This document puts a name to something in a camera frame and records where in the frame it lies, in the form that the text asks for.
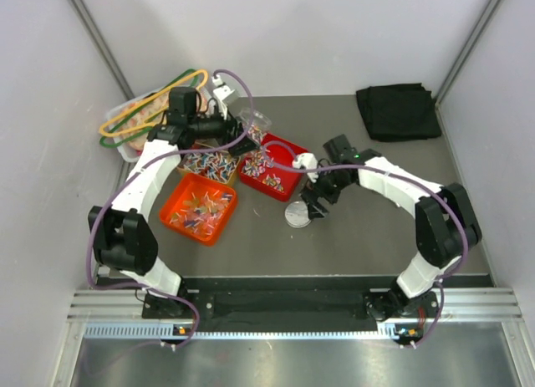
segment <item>green cable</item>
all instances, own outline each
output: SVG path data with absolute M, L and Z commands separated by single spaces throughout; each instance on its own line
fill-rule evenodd
M 185 76 L 189 75 L 189 74 L 192 74 L 194 73 L 195 70 L 194 69 L 187 69 L 186 71 L 184 71 L 182 74 L 178 75 L 176 78 L 174 78 L 169 84 L 167 84 L 166 86 L 163 87 L 163 89 L 165 89 L 167 86 L 171 85 L 171 84 L 174 84 L 177 80 L 180 80 L 182 78 L 184 78 Z M 193 86 L 196 81 L 197 81 L 197 76 L 196 75 L 192 80 L 191 80 L 191 83 L 190 83 L 190 86 Z M 123 126 L 124 124 L 126 124 L 126 122 L 128 122 L 129 119 L 131 119 L 134 115 L 136 115 L 137 113 L 139 113 L 143 108 L 145 108 L 148 104 L 151 104 L 152 101 L 148 102 L 148 103 L 145 103 L 145 104 L 142 104 L 141 106 L 137 107 L 134 111 L 132 111 L 130 114 L 126 115 L 126 117 L 124 117 L 121 121 L 119 121 L 116 125 L 114 125 L 114 127 L 110 130 L 110 132 L 115 132 L 117 129 L 119 129 L 121 126 Z M 155 114 L 155 115 L 152 115 L 151 117 L 147 118 L 145 120 L 145 122 L 150 122 L 150 120 L 152 120 L 153 118 L 155 118 L 156 116 L 158 116 L 159 114 Z M 119 147 L 121 146 L 123 143 L 126 143 L 126 142 L 130 142 L 131 140 L 134 140 L 135 138 L 139 138 L 140 136 L 148 133 L 152 128 L 151 127 L 146 127 L 146 128 L 143 128 L 142 130 L 140 130 L 139 132 L 137 132 L 136 134 L 133 134 L 131 136 L 129 136 L 128 138 L 124 138 L 118 142 L 114 142 L 114 143 L 108 143 L 106 141 L 106 139 L 108 139 L 106 136 L 102 136 L 100 138 L 100 145 L 103 146 L 103 147 L 108 147 L 108 148 L 115 148 L 115 147 Z

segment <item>orange tray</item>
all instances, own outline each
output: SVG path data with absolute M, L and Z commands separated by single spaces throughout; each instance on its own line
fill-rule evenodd
M 160 221 L 204 245 L 216 243 L 237 205 L 231 187 L 186 174 L 160 210 Z

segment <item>black cloth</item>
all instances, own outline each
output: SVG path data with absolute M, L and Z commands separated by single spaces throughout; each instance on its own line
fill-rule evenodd
M 392 84 L 358 90 L 357 105 L 373 140 L 397 142 L 442 135 L 435 101 L 421 84 Z

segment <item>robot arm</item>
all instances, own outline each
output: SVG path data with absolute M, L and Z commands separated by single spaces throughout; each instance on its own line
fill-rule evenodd
M 460 219 L 469 248 L 472 248 L 482 239 L 482 233 L 466 190 L 456 183 L 442 186 L 422 180 L 393 165 L 373 150 L 358 152 L 350 146 L 345 135 L 330 140 L 324 149 L 333 163 L 366 165 L 385 173 L 367 170 L 309 173 L 309 181 L 303 188 L 301 197 L 307 204 L 310 219 L 325 217 L 329 213 L 318 202 L 320 197 L 334 204 L 338 201 L 340 192 L 353 184 L 381 194 L 415 218 L 416 245 L 419 251 L 406 270 L 396 278 L 389 292 L 368 305 L 369 314 L 377 320 L 385 320 L 395 313 L 411 312 L 431 290 L 435 280 L 461 259 L 461 236 L 435 199 L 418 187 L 389 175 L 396 174 L 418 181 L 446 200 Z M 293 166 L 318 168 L 318 161 L 311 156 L 311 153 L 299 155 Z
M 217 79 L 215 83 L 217 109 L 210 115 L 197 111 L 198 92 L 195 89 L 177 87 L 170 91 L 166 122 L 150 131 L 129 178 L 140 174 L 114 199 L 94 240 L 94 256 L 99 264 L 173 296 L 184 295 L 186 288 L 181 277 L 158 258 L 158 242 L 148 221 L 161 187 L 181 157 L 174 154 L 146 169 L 144 166 L 160 155 L 189 149 L 197 139 L 216 139 L 220 145 L 225 145 L 243 132 L 242 124 L 232 117 L 226 106 L 228 97 L 235 97 L 235 92 Z M 246 137 L 229 152 L 241 155 L 256 148 L 256 144 Z M 100 210 L 101 207 L 95 206 L 89 212 L 90 228 Z

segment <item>wall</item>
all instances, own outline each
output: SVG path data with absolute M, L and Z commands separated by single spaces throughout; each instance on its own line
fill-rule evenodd
M 265 96 L 437 91 L 487 0 L 85 1 L 137 94 L 194 66 Z
M 505 0 L 441 111 L 497 281 L 535 338 L 535 0 Z
M 0 8 L 0 385 L 43 386 L 120 165 L 97 124 L 123 97 L 67 0 Z

